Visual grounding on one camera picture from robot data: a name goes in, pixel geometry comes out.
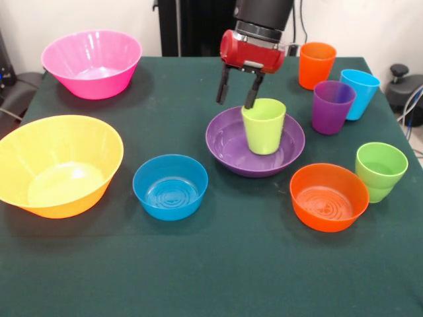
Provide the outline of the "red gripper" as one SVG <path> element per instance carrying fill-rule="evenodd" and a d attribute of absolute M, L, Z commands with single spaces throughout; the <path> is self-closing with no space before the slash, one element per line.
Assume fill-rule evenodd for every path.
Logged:
<path fill-rule="evenodd" d="M 234 30 L 226 30 L 220 44 L 220 57 L 226 64 L 221 72 L 221 80 L 217 90 L 216 102 L 224 104 L 229 90 L 229 73 L 232 67 L 242 69 L 252 67 L 258 69 L 252 88 L 247 94 L 244 107 L 254 106 L 258 90 L 263 82 L 264 73 L 273 74 L 279 70 L 284 62 L 285 49 L 280 44 L 268 43 L 244 36 Z"/>

